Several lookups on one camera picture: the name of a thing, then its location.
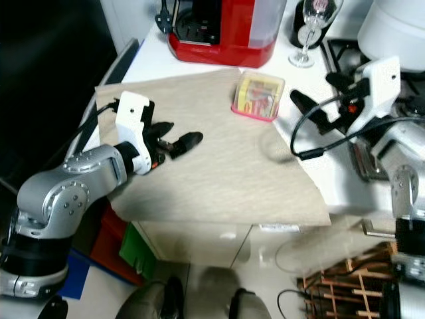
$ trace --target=wall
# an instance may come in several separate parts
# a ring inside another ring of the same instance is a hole
[[[299,0],[288,0],[285,16],[294,13]],[[161,8],[160,0],[100,0],[115,48],[120,52],[135,37],[144,40]],[[172,12],[174,0],[167,0]],[[338,19],[363,20],[373,0],[345,0]]]

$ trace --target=red coffee machine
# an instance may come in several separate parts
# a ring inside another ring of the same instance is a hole
[[[271,57],[286,0],[162,0],[155,17],[182,61],[259,67]]]

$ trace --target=glass stem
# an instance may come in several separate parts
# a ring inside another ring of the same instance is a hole
[[[314,30],[310,29],[310,31],[308,32],[308,35],[307,35],[307,40],[305,40],[305,44],[304,44],[303,50],[301,52],[303,56],[307,56],[308,48],[310,46],[310,39],[313,35],[314,35]]]

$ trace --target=wine glass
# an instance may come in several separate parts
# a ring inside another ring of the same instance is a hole
[[[332,23],[343,5],[343,0],[304,0],[304,23],[309,29],[302,50],[289,56],[289,61],[298,68],[313,66],[314,60],[307,55],[309,45],[313,39],[318,39],[323,28]]]

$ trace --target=small box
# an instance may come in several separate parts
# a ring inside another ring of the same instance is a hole
[[[232,111],[257,120],[273,121],[278,116],[279,101],[285,81],[265,74],[244,72],[232,104]]]

